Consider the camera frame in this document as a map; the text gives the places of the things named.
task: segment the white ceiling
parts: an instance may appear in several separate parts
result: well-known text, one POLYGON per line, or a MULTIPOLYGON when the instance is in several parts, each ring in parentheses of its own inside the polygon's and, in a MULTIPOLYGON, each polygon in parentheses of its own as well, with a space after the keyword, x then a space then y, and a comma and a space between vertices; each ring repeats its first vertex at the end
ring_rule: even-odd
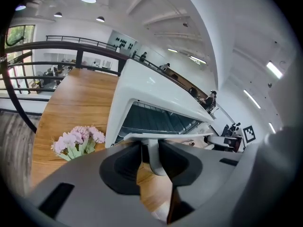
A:
POLYGON ((203 59, 217 87, 228 79, 254 95, 265 111, 272 107, 267 84, 277 81, 266 64, 272 61, 284 73, 296 54, 294 35, 271 0, 28 1, 39 5, 23 16, 53 19, 57 11, 89 21, 104 16, 107 25, 142 44, 203 59))

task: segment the desk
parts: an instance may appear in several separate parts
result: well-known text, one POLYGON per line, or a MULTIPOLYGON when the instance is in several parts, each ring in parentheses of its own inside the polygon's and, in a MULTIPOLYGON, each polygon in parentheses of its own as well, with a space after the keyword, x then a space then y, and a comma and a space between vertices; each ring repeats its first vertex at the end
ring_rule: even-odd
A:
MULTIPOLYGON (((51 150, 52 138, 77 125, 94 125, 106 135, 107 121, 118 78, 105 73, 74 68, 50 98, 37 128, 32 157, 32 186, 66 163, 51 150)), ((105 148, 97 144, 96 150, 105 148)), ((149 211, 169 202, 172 183, 140 167, 137 184, 141 201, 149 211)))

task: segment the pink flower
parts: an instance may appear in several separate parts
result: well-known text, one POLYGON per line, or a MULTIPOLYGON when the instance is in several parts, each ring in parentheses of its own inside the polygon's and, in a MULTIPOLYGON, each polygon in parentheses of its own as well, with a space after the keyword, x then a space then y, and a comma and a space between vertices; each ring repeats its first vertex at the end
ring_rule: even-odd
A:
POLYGON ((96 143, 104 143, 105 142, 105 136, 102 132, 100 132, 96 127, 92 126, 89 128, 89 132, 91 136, 93 137, 94 141, 96 143))
POLYGON ((99 132, 99 130, 95 126, 88 127, 88 129, 91 134, 99 132))
POLYGON ((72 131, 69 134, 72 134, 72 135, 74 135, 76 137, 76 143, 77 144, 82 144, 83 143, 82 136, 81 136, 81 134, 79 132, 72 131))
POLYGON ((57 154, 61 154, 62 151, 64 151, 67 148, 67 145, 63 142, 63 140, 59 140, 59 141, 55 141, 52 144, 52 149, 54 150, 54 152, 56 152, 57 154))
POLYGON ((83 140, 86 140, 89 137, 89 131, 86 126, 76 126, 71 130, 71 133, 72 134, 79 133, 83 140))

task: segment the glass panel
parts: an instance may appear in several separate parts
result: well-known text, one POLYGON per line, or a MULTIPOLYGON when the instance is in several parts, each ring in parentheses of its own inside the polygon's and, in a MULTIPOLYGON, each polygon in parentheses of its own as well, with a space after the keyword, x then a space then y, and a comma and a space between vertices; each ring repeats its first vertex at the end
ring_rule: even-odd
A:
POLYGON ((24 34, 24 26, 16 26, 9 28, 7 42, 13 44, 15 41, 20 39, 24 34))
POLYGON ((33 41, 35 25, 26 25, 24 30, 23 43, 29 43, 33 41))
MULTIPOLYGON (((15 77, 16 76, 13 68, 9 69, 9 76, 10 77, 15 77)), ((17 80, 12 79, 10 81, 11 81, 11 84, 13 85, 14 88, 18 88, 17 80)))
POLYGON ((5 85, 4 85, 4 81, 3 80, 0 80, 0 88, 5 88, 5 85))
POLYGON ((106 70, 118 71, 118 60, 89 52, 83 53, 81 64, 84 66, 99 67, 106 70))
POLYGON ((8 53, 7 57, 8 57, 8 62, 12 61, 13 59, 17 58, 18 56, 22 55, 21 51, 18 52, 13 52, 13 53, 8 53))

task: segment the white wall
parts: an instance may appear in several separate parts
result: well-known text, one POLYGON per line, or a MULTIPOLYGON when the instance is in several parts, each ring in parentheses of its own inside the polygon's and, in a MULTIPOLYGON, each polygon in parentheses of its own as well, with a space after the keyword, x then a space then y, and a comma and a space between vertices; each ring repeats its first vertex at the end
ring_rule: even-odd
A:
POLYGON ((218 92, 217 102, 235 122, 241 123, 241 128, 252 126, 256 135, 256 140, 252 143, 261 142, 266 134, 271 133, 268 122, 261 117, 259 109, 230 80, 218 92))
POLYGON ((232 67, 232 49, 235 41, 232 0, 191 0, 191 2, 208 31, 214 49, 220 89, 232 67))
MULTIPOLYGON (((7 93, 0 93, 0 96, 8 97, 9 95, 7 93)), ((44 95, 37 95, 37 94, 28 94, 28 95, 18 95, 18 98, 25 97, 25 98, 50 98, 51 96, 44 96, 44 95)), ((19 100, 23 110, 25 112, 30 113, 40 113, 42 114, 47 102, 41 102, 41 101, 26 101, 26 100, 19 100)), ((13 103, 10 99, 2 99, 0 98, 0 108, 3 109, 9 109, 9 110, 16 110, 13 103)))
POLYGON ((135 40, 132 39, 131 37, 128 37, 126 35, 123 35, 115 30, 112 31, 109 39, 108 39, 108 44, 112 44, 112 45, 115 45, 115 46, 119 46, 121 44, 121 41, 122 40, 125 40, 126 43, 125 43, 125 47, 121 47, 120 49, 120 53, 124 54, 124 55, 127 55, 129 56, 129 54, 131 53, 131 50, 128 48, 130 44, 135 44, 135 40))
POLYGON ((167 60, 170 55, 162 48, 142 45, 137 51, 137 55, 141 56, 144 52, 147 52, 146 59, 156 66, 169 63, 167 60))
POLYGON ((112 28, 100 22, 88 22, 74 19, 57 19, 51 24, 37 23, 34 41, 45 41, 46 35, 65 35, 108 42, 112 28))
POLYGON ((215 89, 214 74, 209 69, 201 70, 200 65, 186 56, 173 54, 167 58, 166 63, 170 63, 172 70, 189 80, 206 94, 215 89))
MULTIPOLYGON (((36 19, 36 18, 16 18, 12 21, 12 25, 31 24, 35 25, 33 41, 46 41, 47 35, 65 35, 82 37, 107 43, 112 33, 112 28, 100 22, 90 22, 75 19, 60 18, 57 20, 36 19)), ((51 61, 46 53, 50 50, 40 49, 33 50, 33 61, 51 61)), ((36 65, 34 71, 47 71, 51 65, 36 65)))
POLYGON ((303 56, 299 53, 283 77, 271 88, 269 96, 283 126, 302 124, 303 56))

